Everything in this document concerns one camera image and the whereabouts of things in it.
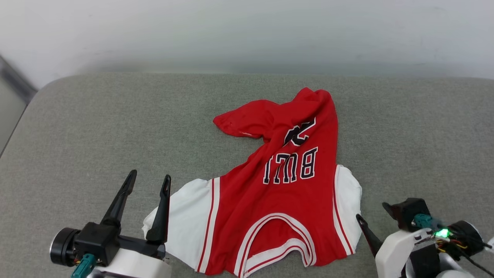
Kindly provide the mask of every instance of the gray table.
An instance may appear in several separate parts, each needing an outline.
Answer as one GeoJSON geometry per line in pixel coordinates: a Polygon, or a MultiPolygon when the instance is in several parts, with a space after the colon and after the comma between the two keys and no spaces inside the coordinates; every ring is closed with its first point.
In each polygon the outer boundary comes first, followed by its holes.
{"type": "MultiPolygon", "coordinates": [[[[72,269],[49,260],[51,240],[99,221],[131,169],[138,177],[122,233],[142,237],[165,174],[175,192],[228,172],[261,145],[223,134],[214,116],[260,98],[290,101],[305,86],[332,94],[337,161],[362,185],[362,213],[380,238],[397,230],[381,202],[412,196],[446,222],[494,235],[493,80],[106,73],[43,88],[0,158],[0,277],[69,277],[72,269]]],[[[174,277],[204,277],[170,257],[174,277]]],[[[494,271],[492,254],[474,259],[494,271]]],[[[252,277],[368,273],[376,275],[362,237],[347,259],[305,269],[294,252],[252,277]]]]}

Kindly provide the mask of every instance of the red stripe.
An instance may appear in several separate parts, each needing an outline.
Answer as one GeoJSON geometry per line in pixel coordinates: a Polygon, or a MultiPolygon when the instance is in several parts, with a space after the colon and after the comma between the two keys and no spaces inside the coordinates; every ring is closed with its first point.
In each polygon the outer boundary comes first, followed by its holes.
{"type": "Polygon", "coordinates": [[[278,255],[278,256],[276,256],[276,257],[273,257],[273,258],[271,258],[271,259],[269,259],[269,260],[266,260],[266,261],[264,261],[264,262],[262,262],[262,263],[258,263],[257,265],[253,266],[251,269],[249,269],[249,270],[247,271],[247,273],[251,272],[253,269],[255,269],[256,267],[258,267],[258,266],[260,266],[260,265],[263,265],[263,264],[265,264],[265,263],[269,263],[269,262],[271,262],[271,261],[273,261],[273,260],[278,259],[279,257],[284,257],[284,256],[286,256],[286,254],[287,254],[287,252],[288,252],[288,249],[290,249],[290,248],[292,248],[292,247],[295,247],[295,248],[297,248],[298,250],[300,250],[300,253],[302,253],[302,255],[303,255],[303,256],[305,256],[305,255],[304,255],[304,251],[303,251],[302,249],[300,249],[300,246],[298,246],[298,245],[292,245],[292,246],[288,247],[288,248],[287,248],[287,249],[286,249],[286,250],[285,250],[285,251],[284,251],[281,255],[278,255]]]}
{"type": "Polygon", "coordinates": [[[199,260],[199,265],[197,266],[197,271],[198,272],[200,272],[201,264],[203,263],[204,252],[206,251],[207,233],[209,232],[209,222],[211,221],[211,214],[213,213],[213,205],[214,205],[214,179],[212,179],[211,193],[212,193],[212,195],[211,195],[211,209],[209,210],[209,217],[207,218],[206,235],[204,237],[203,252],[201,254],[201,259],[199,260]]]}
{"type": "MultiPolygon", "coordinates": [[[[252,232],[252,234],[250,235],[250,237],[249,237],[249,239],[248,239],[248,241],[247,241],[246,248],[245,248],[244,253],[243,253],[243,255],[242,255],[242,263],[240,264],[240,269],[239,269],[239,277],[240,277],[240,275],[241,275],[241,273],[242,273],[242,268],[243,268],[243,265],[244,265],[244,263],[245,263],[245,257],[246,257],[246,256],[248,256],[248,254],[247,254],[247,249],[248,249],[248,248],[249,248],[249,246],[250,246],[250,240],[252,239],[252,236],[255,234],[255,231],[259,228],[259,226],[263,226],[266,222],[268,222],[268,221],[269,221],[269,220],[271,220],[272,218],[275,218],[275,219],[276,219],[276,218],[282,218],[282,219],[286,220],[288,223],[291,223],[291,224],[292,224],[292,225],[293,225],[293,226],[294,226],[294,227],[295,227],[295,228],[296,228],[296,229],[297,229],[297,230],[298,230],[298,231],[299,231],[299,232],[303,235],[303,237],[304,237],[304,239],[305,239],[305,242],[304,242],[304,243],[305,243],[305,245],[306,245],[306,247],[307,247],[307,253],[309,253],[309,256],[310,256],[310,254],[312,254],[312,250],[311,250],[311,248],[310,248],[309,238],[307,237],[307,235],[306,235],[306,234],[304,234],[304,232],[303,232],[303,231],[301,231],[301,230],[300,230],[300,229],[299,229],[299,228],[298,228],[295,224],[293,224],[293,223],[292,223],[289,219],[285,218],[284,216],[280,216],[280,215],[273,215],[273,216],[270,216],[270,217],[266,218],[263,222],[259,223],[259,224],[255,227],[254,232],[252,232]]],[[[305,256],[303,256],[303,258],[304,258],[304,261],[305,261],[305,264],[306,264],[306,265],[309,265],[310,263],[312,263],[312,261],[310,261],[310,262],[308,263],[308,262],[307,262],[307,259],[305,258],[305,256]]]]}
{"type": "Polygon", "coordinates": [[[341,225],[341,220],[340,220],[339,213],[338,213],[338,204],[336,202],[336,183],[333,186],[333,202],[334,202],[334,210],[336,212],[336,217],[338,217],[338,223],[340,225],[341,232],[343,233],[343,236],[345,237],[345,241],[346,241],[346,244],[348,244],[348,249],[350,249],[350,253],[353,254],[352,246],[350,245],[350,242],[348,241],[348,239],[346,237],[345,230],[343,229],[343,226],[341,225]]]}

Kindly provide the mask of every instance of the printed number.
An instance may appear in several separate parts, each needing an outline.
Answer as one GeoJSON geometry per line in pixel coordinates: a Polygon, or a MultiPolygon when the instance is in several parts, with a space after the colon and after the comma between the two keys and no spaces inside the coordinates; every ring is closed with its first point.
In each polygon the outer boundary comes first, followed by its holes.
{"type": "Polygon", "coordinates": [[[304,142],[307,139],[309,139],[309,136],[304,135],[303,137],[301,137],[300,134],[315,125],[316,125],[316,118],[314,118],[310,122],[302,123],[300,127],[294,126],[292,129],[288,130],[287,135],[285,136],[285,143],[283,144],[283,146],[288,144],[289,142],[292,142],[293,145],[297,147],[302,146],[302,144],[304,144],[304,142]]]}
{"type": "MultiPolygon", "coordinates": [[[[315,176],[315,165],[316,165],[316,153],[318,147],[315,147],[311,150],[308,150],[302,156],[301,166],[300,166],[300,178],[310,179],[315,176]]],[[[264,168],[264,180],[263,183],[268,185],[270,182],[270,173],[271,173],[271,162],[274,158],[274,155],[269,159],[264,168]]],[[[280,179],[280,169],[283,168],[283,183],[293,183],[297,181],[297,164],[298,164],[298,154],[292,153],[278,153],[276,154],[275,163],[279,164],[276,168],[275,176],[273,183],[279,185],[281,183],[280,179]]]]}

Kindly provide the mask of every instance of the white backdrop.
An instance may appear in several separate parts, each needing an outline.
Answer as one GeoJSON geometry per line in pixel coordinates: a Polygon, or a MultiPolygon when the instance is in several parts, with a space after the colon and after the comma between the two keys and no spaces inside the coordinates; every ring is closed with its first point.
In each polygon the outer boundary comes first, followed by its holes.
{"type": "Polygon", "coordinates": [[[493,0],[0,0],[35,87],[90,71],[494,78],[493,0]]]}

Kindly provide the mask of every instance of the white stripe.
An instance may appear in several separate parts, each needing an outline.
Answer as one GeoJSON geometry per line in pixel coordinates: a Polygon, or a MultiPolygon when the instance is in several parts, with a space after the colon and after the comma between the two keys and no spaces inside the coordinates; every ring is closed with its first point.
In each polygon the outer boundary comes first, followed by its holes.
{"type": "Polygon", "coordinates": [[[280,256],[279,258],[276,258],[276,259],[274,259],[274,260],[272,260],[272,261],[269,261],[269,262],[268,262],[268,263],[266,263],[266,264],[259,265],[258,267],[256,267],[256,268],[252,269],[252,271],[250,271],[250,272],[246,272],[246,273],[245,273],[245,275],[244,275],[244,278],[249,277],[252,273],[254,273],[254,272],[256,272],[256,271],[260,270],[260,269],[261,269],[261,268],[263,268],[263,267],[266,267],[266,266],[268,266],[268,265],[271,265],[271,264],[273,264],[273,263],[275,263],[275,262],[277,262],[277,261],[281,260],[282,258],[286,257],[286,256],[287,256],[290,252],[292,252],[292,251],[294,251],[294,250],[297,250],[297,251],[299,251],[299,252],[300,252],[300,250],[299,250],[299,249],[297,249],[297,247],[291,247],[291,248],[289,248],[289,249],[287,249],[287,250],[286,250],[287,252],[286,252],[286,254],[285,254],[284,256],[280,256]]]}
{"type": "Polygon", "coordinates": [[[254,225],[250,227],[250,229],[247,231],[244,240],[242,241],[242,244],[240,246],[240,249],[237,254],[237,260],[235,262],[235,268],[234,268],[234,274],[240,277],[244,276],[244,271],[246,268],[246,261],[248,257],[248,253],[250,251],[250,246],[252,245],[252,242],[255,239],[255,236],[261,229],[263,225],[265,225],[269,220],[272,219],[281,219],[285,222],[287,222],[290,227],[296,231],[303,239],[304,242],[307,246],[309,246],[309,251],[310,255],[308,258],[308,264],[313,265],[316,263],[316,253],[315,253],[315,246],[314,246],[314,241],[312,240],[312,237],[310,236],[309,231],[300,223],[298,220],[295,218],[284,214],[284,213],[272,213],[264,216],[263,218],[259,219],[254,225]]]}
{"type": "MultiPolygon", "coordinates": [[[[252,257],[250,257],[249,259],[247,259],[247,262],[246,262],[246,270],[248,271],[249,269],[263,263],[263,262],[266,262],[270,259],[273,259],[273,258],[276,258],[278,256],[281,256],[283,253],[285,253],[289,248],[294,248],[294,246],[298,246],[300,247],[300,250],[302,250],[303,252],[301,252],[300,254],[303,256],[303,264],[304,266],[308,266],[308,263],[309,263],[309,253],[307,251],[307,245],[300,239],[298,238],[290,238],[289,240],[287,240],[283,245],[281,245],[280,247],[277,247],[277,248],[273,248],[273,249],[269,249],[269,250],[266,250],[266,251],[263,251],[259,254],[255,254],[253,255],[252,257]]],[[[266,266],[266,265],[270,265],[274,262],[277,262],[279,261],[280,259],[284,258],[285,256],[281,256],[279,259],[277,260],[273,260],[273,261],[270,261],[268,262],[267,264],[263,264],[262,266],[258,267],[258,268],[255,268],[255,270],[251,271],[250,273],[253,273],[255,272],[256,270],[266,266]]]]}
{"type": "Polygon", "coordinates": [[[201,263],[201,268],[199,272],[205,273],[207,265],[209,263],[209,256],[211,255],[211,246],[213,243],[213,234],[214,234],[214,224],[216,223],[216,215],[218,214],[218,206],[219,206],[219,178],[215,178],[214,181],[211,181],[212,190],[214,192],[213,199],[213,209],[211,211],[211,218],[209,219],[209,229],[207,230],[207,238],[206,238],[206,249],[204,251],[204,257],[201,263]]]}
{"type": "Polygon", "coordinates": [[[336,183],[337,183],[337,178],[338,178],[339,166],[340,165],[337,165],[336,172],[334,174],[334,184],[335,184],[334,193],[335,193],[335,196],[332,200],[333,201],[333,224],[334,224],[334,228],[336,229],[336,233],[338,234],[338,237],[341,241],[341,244],[343,245],[343,248],[345,248],[346,255],[349,256],[352,254],[352,251],[350,250],[350,247],[346,243],[345,236],[343,235],[343,231],[341,230],[340,223],[338,221],[338,216],[336,215],[336,207],[335,207],[335,203],[334,203],[334,200],[336,199],[336,196],[338,193],[338,192],[336,192],[336,188],[337,188],[336,183]]]}

